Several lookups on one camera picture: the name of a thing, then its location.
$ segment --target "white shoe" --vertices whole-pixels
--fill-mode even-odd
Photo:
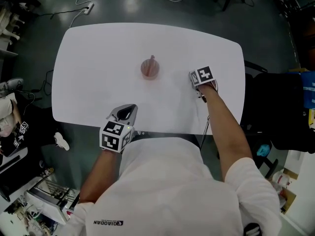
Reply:
[[[65,150],[69,150],[69,144],[66,142],[66,140],[63,138],[63,136],[61,135],[61,133],[56,132],[54,135],[55,141],[56,141],[56,145],[64,148]]]

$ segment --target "shirt sleeve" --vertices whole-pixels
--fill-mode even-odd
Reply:
[[[225,183],[236,191],[244,227],[253,222],[260,225],[263,235],[278,235],[281,229],[279,197],[251,158],[236,161],[228,170]]]
[[[61,236],[86,236],[85,219],[93,203],[82,203],[74,207],[74,212],[61,230]]]
[[[13,107],[10,99],[0,99],[0,119],[12,113]]]

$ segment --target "blue object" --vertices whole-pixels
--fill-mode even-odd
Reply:
[[[301,73],[303,92],[304,92],[304,107],[315,109],[315,71]]]
[[[270,152],[270,147],[268,144],[263,144],[260,146],[259,150],[257,151],[257,155],[266,157]]]

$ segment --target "forearm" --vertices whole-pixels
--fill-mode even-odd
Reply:
[[[22,124],[22,119],[21,119],[21,115],[20,115],[20,111],[19,111],[18,105],[16,105],[14,100],[12,100],[12,103],[13,103],[13,111],[12,111],[12,113],[13,113],[13,117],[14,117],[15,123]]]
[[[223,179],[231,165],[243,157],[252,157],[245,134],[218,93],[212,88],[205,92],[210,126],[217,145]]]
[[[116,156],[109,150],[101,152],[81,188],[80,203],[95,203],[115,182]]]

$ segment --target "person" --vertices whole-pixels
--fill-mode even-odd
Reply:
[[[20,94],[11,93],[0,99],[0,141],[1,153],[4,156],[9,156],[16,150],[14,145],[17,136],[16,129],[23,121],[29,125],[29,128],[24,135],[21,147],[31,148],[56,144],[69,150],[69,144],[61,135],[53,119],[51,108],[41,109],[30,104]]]
[[[61,235],[279,233],[279,198],[256,167],[243,130],[211,86],[199,90],[207,99],[224,182],[212,178],[199,148],[181,138],[128,144],[116,182],[117,153],[103,150]]]

